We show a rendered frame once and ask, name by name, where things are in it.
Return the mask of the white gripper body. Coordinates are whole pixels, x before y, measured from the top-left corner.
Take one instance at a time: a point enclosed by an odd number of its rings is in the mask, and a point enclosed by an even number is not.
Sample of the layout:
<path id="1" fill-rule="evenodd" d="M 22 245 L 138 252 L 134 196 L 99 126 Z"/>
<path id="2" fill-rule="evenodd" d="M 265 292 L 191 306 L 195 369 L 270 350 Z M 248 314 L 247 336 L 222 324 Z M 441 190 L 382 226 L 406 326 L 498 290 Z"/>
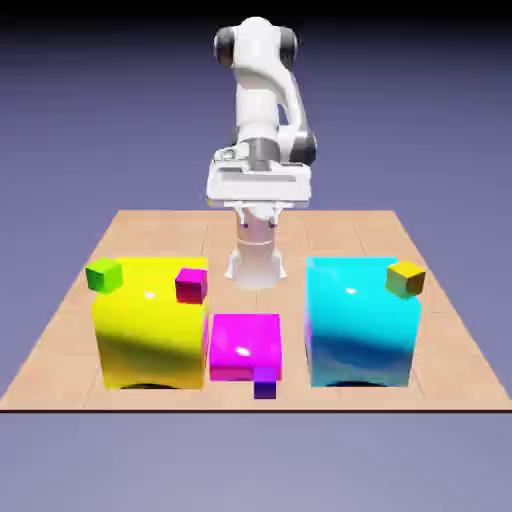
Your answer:
<path id="1" fill-rule="evenodd" d="M 247 160 L 212 162 L 206 196 L 213 203 L 309 202 L 312 194 L 309 166 L 270 161 L 269 167 L 267 171 L 254 171 Z"/>

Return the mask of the small magenta cube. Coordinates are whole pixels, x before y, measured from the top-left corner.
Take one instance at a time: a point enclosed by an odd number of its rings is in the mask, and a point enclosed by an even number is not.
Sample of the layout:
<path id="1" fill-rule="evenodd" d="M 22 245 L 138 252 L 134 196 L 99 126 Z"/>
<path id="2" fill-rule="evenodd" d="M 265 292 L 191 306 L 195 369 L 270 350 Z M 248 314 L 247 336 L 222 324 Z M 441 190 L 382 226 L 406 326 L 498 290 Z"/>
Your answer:
<path id="1" fill-rule="evenodd" d="M 175 292 L 179 303 L 202 304 L 208 293 L 207 271 L 181 268 L 175 278 Z"/>

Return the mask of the small yellow cube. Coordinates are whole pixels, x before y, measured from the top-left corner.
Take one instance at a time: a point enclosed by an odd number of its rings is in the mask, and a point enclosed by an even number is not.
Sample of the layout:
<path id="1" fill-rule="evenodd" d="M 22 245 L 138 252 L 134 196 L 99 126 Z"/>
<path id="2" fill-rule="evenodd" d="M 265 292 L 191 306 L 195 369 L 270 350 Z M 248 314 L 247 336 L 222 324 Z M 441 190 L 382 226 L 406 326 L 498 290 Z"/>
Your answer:
<path id="1" fill-rule="evenodd" d="M 399 261 L 388 266 L 385 287 L 394 295 L 406 299 L 422 293 L 426 271 L 410 261 Z"/>

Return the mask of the small green cube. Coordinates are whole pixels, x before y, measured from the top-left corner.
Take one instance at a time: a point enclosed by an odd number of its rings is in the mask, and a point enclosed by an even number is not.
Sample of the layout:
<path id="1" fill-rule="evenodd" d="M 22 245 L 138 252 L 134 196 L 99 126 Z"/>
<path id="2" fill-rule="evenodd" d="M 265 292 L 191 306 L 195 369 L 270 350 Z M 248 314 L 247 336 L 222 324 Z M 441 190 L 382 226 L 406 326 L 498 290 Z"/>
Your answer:
<path id="1" fill-rule="evenodd" d="M 100 258 L 85 267 L 88 288 L 108 294 L 123 285 L 122 265 L 117 260 Z"/>

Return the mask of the small purple cube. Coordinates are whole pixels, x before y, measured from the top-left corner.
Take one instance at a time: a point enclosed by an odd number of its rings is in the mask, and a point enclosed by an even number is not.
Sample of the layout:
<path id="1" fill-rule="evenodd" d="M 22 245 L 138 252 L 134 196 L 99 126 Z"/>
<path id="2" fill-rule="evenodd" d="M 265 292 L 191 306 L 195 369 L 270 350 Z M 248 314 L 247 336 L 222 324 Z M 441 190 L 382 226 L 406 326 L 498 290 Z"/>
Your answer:
<path id="1" fill-rule="evenodd" d="M 278 371 L 274 367 L 255 367 L 253 370 L 253 394 L 255 399 L 275 399 Z"/>

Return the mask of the large magenta box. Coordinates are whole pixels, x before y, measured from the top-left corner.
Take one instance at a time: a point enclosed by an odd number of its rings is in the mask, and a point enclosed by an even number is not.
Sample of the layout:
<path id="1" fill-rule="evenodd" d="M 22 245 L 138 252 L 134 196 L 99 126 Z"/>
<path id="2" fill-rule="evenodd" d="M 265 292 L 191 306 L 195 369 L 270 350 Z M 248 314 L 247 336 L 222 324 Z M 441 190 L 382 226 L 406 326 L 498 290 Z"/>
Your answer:
<path id="1" fill-rule="evenodd" d="M 210 337 L 211 381 L 252 381 L 254 372 L 282 378 L 280 315 L 277 313 L 216 313 Z"/>

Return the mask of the large cyan box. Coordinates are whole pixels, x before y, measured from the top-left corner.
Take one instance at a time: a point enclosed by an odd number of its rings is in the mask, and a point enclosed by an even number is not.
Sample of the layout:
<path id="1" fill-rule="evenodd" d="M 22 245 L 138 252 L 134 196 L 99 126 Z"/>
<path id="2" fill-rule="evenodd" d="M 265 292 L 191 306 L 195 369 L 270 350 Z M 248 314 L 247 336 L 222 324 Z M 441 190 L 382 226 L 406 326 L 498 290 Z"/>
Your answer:
<path id="1" fill-rule="evenodd" d="M 309 257 L 305 348 L 311 385 L 406 387 L 421 316 L 386 288 L 394 257 Z"/>

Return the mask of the large yellow box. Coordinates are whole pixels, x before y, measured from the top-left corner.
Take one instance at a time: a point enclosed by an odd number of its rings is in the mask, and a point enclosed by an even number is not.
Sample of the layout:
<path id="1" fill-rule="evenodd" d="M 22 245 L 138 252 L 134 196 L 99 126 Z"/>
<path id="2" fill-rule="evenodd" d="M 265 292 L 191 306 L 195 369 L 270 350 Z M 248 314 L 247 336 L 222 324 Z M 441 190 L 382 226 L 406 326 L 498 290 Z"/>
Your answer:
<path id="1" fill-rule="evenodd" d="M 208 268 L 204 257 L 127 257 L 123 285 L 96 293 L 92 319 L 108 389 L 164 386 L 200 389 L 208 347 L 208 293 L 202 304 L 179 303 L 183 267 Z"/>

